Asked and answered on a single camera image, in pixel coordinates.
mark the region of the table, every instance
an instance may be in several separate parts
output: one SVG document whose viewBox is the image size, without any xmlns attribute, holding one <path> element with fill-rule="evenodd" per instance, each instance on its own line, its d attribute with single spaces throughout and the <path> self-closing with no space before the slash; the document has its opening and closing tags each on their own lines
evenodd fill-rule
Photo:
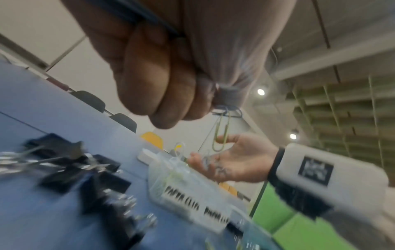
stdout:
<svg viewBox="0 0 395 250">
<path fill-rule="evenodd" d="M 27 139 L 56 133 L 84 141 L 93 154 L 122 163 L 122 177 L 131 181 L 127 194 L 137 198 L 136 214 L 154 213 L 158 226 L 136 249 L 205 249 L 206 229 L 178 218 L 149 200 L 148 168 L 136 156 L 155 149 L 136 134 L 31 72 L 0 61 L 0 151 L 20 148 Z M 0 179 L 0 250 L 113 249 L 98 215 L 81 215 L 78 191 L 58 195 L 37 186 L 43 173 Z"/>
</svg>

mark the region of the black chair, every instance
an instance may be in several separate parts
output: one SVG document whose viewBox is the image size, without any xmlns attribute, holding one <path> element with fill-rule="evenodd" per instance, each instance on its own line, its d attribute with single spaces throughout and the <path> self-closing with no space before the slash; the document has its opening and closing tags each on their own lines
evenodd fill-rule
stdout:
<svg viewBox="0 0 395 250">
<path fill-rule="evenodd" d="M 97 96 L 83 90 L 72 92 L 70 94 L 83 101 L 84 103 L 88 104 L 92 108 L 96 109 L 100 113 L 104 113 L 106 104 Z"/>
<path fill-rule="evenodd" d="M 137 123 L 124 114 L 114 114 L 110 116 L 111 119 L 118 122 L 120 125 L 136 133 Z"/>
</svg>

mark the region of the open palm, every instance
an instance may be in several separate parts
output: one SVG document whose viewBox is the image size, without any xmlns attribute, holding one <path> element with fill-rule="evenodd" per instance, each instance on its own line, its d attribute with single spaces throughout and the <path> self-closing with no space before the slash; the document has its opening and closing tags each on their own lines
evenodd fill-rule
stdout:
<svg viewBox="0 0 395 250">
<path fill-rule="evenodd" d="M 223 143 L 223 136 L 219 136 L 216 141 Z M 217 182 L 228 180 L 261 182 L 267 179 L 278 147 L 267 138 L 252 133 L 229 135 L 227 143 L 234 145 L 224 152 L 210 156 L 208 168 L 204 167 L 203 157 L 198 153 L 191 153 L 188 164 Z M 225 171 L 217 171 L 218 166 Z"/>
</svg>

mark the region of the ceiling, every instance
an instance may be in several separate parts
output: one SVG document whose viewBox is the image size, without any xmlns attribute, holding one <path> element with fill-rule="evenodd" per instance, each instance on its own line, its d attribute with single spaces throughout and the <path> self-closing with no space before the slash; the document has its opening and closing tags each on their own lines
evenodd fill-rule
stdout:
<svg viewBox="0 0 395 250">
<path fill-rule="evenodd" d="M 299 0 L 244 110 L 277 145 L 298 129 L 395 185 L 395 1 Z"/>
</svg>

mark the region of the chair backrest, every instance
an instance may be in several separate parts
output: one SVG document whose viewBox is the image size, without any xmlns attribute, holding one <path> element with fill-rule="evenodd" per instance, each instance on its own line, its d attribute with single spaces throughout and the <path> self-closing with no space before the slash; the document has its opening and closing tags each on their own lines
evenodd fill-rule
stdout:
<svg viewBox="0 0 395 250">
<path fill-rule="evenodd" d="M 157 134 L 153 132 L 146 132 L 141 135 L 141 138 L 143 138 L 147 142 L 152 143 L 154 146 L 163 149 L 163 140 Z"/>
<path fill-rule="evenodd" d="M 110 118 L 118 122 L 120 125 L 124 126 L 125 128 L 129 129 L 130 131 L 136 133 L 137 123 L 133 121 L 130 117 L 119 113 L 110 116 Z"/>
<path fill-rule="evenodd" d="M 97 111 L 104 113 L 106 104 L 97 96 L 83 90 L 72 92 L 70 94 L 83 101 L 84 103 L 88 104 L 89 106 L 93 107 Z"/>
</svg>

